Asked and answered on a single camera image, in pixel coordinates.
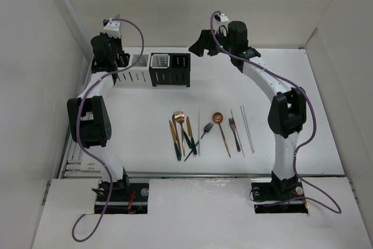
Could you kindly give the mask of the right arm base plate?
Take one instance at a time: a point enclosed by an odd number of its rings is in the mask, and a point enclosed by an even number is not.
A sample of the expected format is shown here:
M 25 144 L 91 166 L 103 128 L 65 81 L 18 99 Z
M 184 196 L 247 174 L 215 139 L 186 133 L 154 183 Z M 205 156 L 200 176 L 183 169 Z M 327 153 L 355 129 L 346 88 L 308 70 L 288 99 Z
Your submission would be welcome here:
M 251 187 L 251 199 L 254 202 L 254 211 L 256 214 L 308 214 L 308 207 L 304 199 L 285 202 L 304 195 L 301 183 L 297 183 L 294 187 L 285 190 L 281 194 L 273 190 L 270 182 L 252 182 Z

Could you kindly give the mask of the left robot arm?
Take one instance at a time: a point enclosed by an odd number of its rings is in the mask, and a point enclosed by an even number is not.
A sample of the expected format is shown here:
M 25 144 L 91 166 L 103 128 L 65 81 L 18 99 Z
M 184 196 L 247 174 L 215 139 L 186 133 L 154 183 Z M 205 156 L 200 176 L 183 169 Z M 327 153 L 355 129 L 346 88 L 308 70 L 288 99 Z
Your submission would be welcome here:
M 93 191 L 100 199 L 121 201 L 131 187 L 124 167 L 108 148 L 112 126 L 104 98 L 118 80 L 118 66 L 124 55 L 121 35 L 101 32 L 90 41 L 93 49 L 91 77 L 85 90 L 67 101 L 71 136 L 82 151 L 98 164 L 102 181 Z

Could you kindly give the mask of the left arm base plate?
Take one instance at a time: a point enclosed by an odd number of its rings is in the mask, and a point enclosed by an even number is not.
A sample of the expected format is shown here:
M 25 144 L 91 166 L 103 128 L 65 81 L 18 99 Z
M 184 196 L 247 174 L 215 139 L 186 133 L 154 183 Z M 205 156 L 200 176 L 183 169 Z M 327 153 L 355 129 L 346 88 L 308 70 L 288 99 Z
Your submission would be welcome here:
M 101 182 L 92 188 L 96 194 L 95 214 L 102 212 L 108 197 L 110 183 Z M 118 180 L 113 183 L 113 190 L 105 214 L 147 214 L 149 183 L 130 183 Z

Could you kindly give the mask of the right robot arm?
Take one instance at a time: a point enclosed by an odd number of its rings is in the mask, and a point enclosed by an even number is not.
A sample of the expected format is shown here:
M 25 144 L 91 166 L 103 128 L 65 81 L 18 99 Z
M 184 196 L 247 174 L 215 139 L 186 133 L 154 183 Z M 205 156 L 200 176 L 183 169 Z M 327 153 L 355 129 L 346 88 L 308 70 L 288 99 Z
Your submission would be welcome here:
M 249 46 L 248 30 L 244 22 L 233 21 L 227 31 L 216 27 L 201 31 L 189 52 L 198 57 L 224 53 L 231 63 L 249 77 L 270 100 L 268 124 L 275 136 L 275 165 L 269 182 L 252 183 L 255 202 L 287 201 L 295 198 L 302 186 L 295 169 L 299 150 L 298 137 L 307 120 L 308 97 L 294 82 L 275 74 L 260 60 L 261 54 Z

